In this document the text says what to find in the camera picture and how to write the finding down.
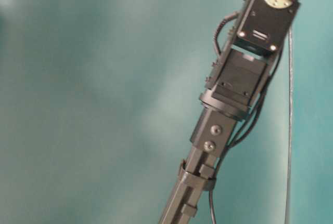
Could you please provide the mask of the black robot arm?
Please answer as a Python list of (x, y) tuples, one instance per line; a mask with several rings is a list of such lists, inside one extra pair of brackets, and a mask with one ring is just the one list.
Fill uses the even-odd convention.
[(254, 128), (299, 6), (299, 0), (245, 0), (220, 22), (213, 36), (217, 60), (200, 95), (203, 112), (160, 223), (195, 217), (202, 192), (213, 192), (223, 158)]

